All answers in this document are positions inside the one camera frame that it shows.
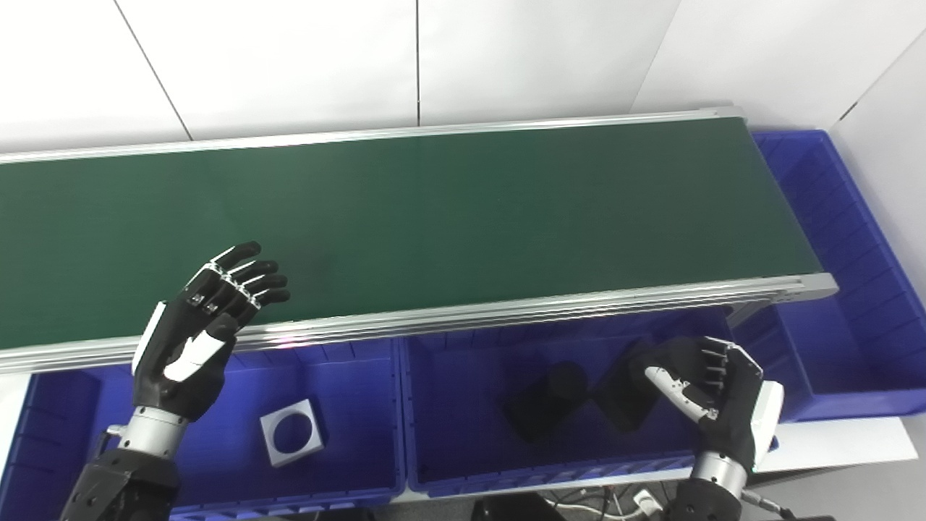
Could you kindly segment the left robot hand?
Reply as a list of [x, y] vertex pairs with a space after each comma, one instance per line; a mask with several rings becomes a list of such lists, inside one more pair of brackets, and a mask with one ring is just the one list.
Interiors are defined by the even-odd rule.
[[290, 299], [256, 241], [206, 261], [171, 300], [159, 301], [132, 359], [132, 403], [199, 420], [215, 403], [238, 334], [268, 305]]

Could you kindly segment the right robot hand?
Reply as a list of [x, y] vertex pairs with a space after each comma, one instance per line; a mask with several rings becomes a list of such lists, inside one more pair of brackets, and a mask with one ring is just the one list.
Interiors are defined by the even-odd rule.
[[784, 389], [741, 346], [711, 336], [678, 336], [635, 347], [627, 363], [638, 400], [667, 399], [697, 425], [704, 452], [748, 475], [773, 445]]

